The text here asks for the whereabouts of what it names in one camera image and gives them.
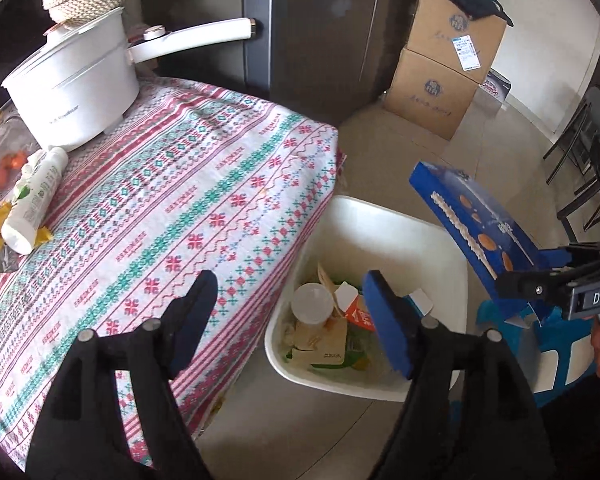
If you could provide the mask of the patterned striped tablecloth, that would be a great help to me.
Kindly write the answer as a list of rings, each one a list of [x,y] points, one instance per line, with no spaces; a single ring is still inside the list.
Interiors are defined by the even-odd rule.
[[[6,454],[26,461],[80,330],[134,330],[209,270],[218,300],[171,385],[200,434],[256,348],[339,163],[333,126],[211,84],[143,80],[120,125],[70,154],[44,221],[52,239],[0,274]]]

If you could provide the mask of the white electric cooking pot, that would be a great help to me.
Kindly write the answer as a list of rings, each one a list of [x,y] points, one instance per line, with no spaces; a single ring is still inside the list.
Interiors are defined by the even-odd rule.
[[[45,44],[3,80],[20,118],[41,148],[71,152],[122,119],[140,93],[136,66],[184,50],[250,39],[252,18],[231,18],[167,32],[147,27],[129,44],[122,9],[80,27],[56,24]]]

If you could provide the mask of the dark blue cookie package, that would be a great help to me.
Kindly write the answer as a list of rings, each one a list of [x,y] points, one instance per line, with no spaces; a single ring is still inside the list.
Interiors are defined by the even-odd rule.
[[[554,308],[541,299],[504,299],[495,280],[506,271],[563,268],[562,247],[540,249],[486,190],[458,169],[419,162],[408,179],[463,252],[501,316],[513,323],[531,310],[544,324]]]

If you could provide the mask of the yellow snack wrapper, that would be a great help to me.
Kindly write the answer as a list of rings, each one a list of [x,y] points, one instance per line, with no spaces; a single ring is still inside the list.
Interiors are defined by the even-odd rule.
[[[53,234],[46,226],[36,232],[27,221],[12,215],[12,204],[0,205],[0,274],[12,273],[18,269],[19,258],[30,255],[35,248],[50,242]]]

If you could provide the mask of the black chair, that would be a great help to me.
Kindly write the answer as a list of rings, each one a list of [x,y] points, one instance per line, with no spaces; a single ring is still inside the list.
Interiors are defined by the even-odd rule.
[[[573,162],[582,177],[591,174],[573,192],[574,199],[557,213],[557,219],[562,224],[571,243],[577,243],[578,240],[569,217],[589,200],[600,194],[600,182],[598,182],[591,156],[593,141],[599,133],[600,88],[592,87],[586,90],[576,112],[571,117],[559,139],[543,155],[543,159],[547,160],[556,148],[562,150],[562,156],[560,156],[558,163],[545,181],[547,185],[550,185],[554,181],[558,171],[565,166],[566,162]]]

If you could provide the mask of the upper cardboard box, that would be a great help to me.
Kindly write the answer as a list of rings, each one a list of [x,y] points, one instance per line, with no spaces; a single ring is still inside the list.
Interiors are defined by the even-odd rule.
[[[471,21],[450,0],[417,0],[405,47],[482,84],[498,53],[506,21]]]

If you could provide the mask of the dark grey refrigerator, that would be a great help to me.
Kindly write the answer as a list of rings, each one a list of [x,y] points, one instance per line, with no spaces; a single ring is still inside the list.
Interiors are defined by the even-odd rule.
[[[389,87],[416,0],[140,0],[170,30],[245,16],[248,41],[159,58],[158,72],[260,96],[332,125]]]

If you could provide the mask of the small box on floor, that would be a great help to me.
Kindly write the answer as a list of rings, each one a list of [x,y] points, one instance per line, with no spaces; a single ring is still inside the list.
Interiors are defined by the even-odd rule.
[[[496,99],[499,103],[503,104],[509,94],[512,83],[497,70],[491,68],[486,74],[486,78],[480,88],[486,92],[493,99]]]

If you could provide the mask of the glass jar with tomatoes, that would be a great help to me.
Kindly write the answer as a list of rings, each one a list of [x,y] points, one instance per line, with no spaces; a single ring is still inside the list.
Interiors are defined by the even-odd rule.
[[[38,150],[38,142],[17,114],[0,116],[0,190],[20,176],[28,157]]]

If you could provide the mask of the black cap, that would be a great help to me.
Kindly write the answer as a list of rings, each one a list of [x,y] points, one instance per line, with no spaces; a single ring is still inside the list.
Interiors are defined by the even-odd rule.
[[[506,14],[498,0],[449,0],[462,10],[471,21],[482,20],[489,16],[501,18],[509,27],[514,27],[513,20]]]

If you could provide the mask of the lower cardboard box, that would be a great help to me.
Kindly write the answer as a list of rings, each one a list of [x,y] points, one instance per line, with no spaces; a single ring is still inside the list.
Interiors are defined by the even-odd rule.
[[[388,112],[451,140],[478,89],[475,81],[404,48],[384,99]]]

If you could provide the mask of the green snack bag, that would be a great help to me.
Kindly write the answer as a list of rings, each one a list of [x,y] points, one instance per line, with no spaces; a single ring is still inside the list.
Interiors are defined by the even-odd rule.
[[[297,366],[304,365],[316,370],[344,370],[352,368],[358,372],[367,370],[373,362],[372,354],[378,348],[378,338],[367,330],[354,330],[350,328],[347,334],[344,357],[339,363],[313,363],[302,358],[302,351],[293,348],[286,352],[284,360]]]

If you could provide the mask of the beige paper packet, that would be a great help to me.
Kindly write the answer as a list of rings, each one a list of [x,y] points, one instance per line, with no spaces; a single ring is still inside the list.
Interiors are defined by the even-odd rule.
[[[346,357],[348,322],[329,318],[323,325],[296,322],[290,359],[302,366],[341,365]]]

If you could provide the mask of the blue plastic stool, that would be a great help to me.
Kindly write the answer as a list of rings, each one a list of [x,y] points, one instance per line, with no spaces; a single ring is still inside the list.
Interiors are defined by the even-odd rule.
[[[531,308],[525,307],[521,317],[510,324],[498,306],[486,300],[478,307],[476,324],[494,327],[502,334],[539,408],[595,374],[592,320],[565,321],[555,308],[540,324]]]

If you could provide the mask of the white plastic trash bin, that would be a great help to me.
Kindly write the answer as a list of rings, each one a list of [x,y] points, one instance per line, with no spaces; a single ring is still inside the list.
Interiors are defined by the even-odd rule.
[[[441,226],[347,196],[337,196],[306,239],[290,268],[265,331],[268,362],[283,378],[317,390],[356,398],[402,402],[410,383],[393,370],[378,338],[365,338],[366,370],[325,370],[287,359],[294,317],[294,290],[317,278],[322,266],[336,283],[360,287],[364,274],[378,270],[392,290],[405,296],[417,289],[432,301],[432,315],[447,328],[467,328],[468,265]]]

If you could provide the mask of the cardboard box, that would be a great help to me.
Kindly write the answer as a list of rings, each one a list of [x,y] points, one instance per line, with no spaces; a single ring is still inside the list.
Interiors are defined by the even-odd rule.
[[[388,112],[451,140],[478,89],[475,81],[404,48],[384,99]]]
[[[498,53],[506,21],[471,21],[450,0],[417,0],[405,47],[482,84]]]

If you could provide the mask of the white green yogurt bottle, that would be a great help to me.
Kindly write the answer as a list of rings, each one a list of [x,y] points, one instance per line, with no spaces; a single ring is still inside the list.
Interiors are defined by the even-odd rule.
[[[22,166],[10,198],[12,208],[1,228],[5,244],[17,254],[33,252],[38,229],[59,188],[68,160],[63,148],[49,148],[33,153]]]

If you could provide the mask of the orange white carton piece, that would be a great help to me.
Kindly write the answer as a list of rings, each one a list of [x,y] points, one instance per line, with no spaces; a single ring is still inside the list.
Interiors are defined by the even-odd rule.
[[[366,307],[362,292],[353,285],[342,282],[335,290],[336,305],[347,321],[358,328],[373,332],[375,325]]]

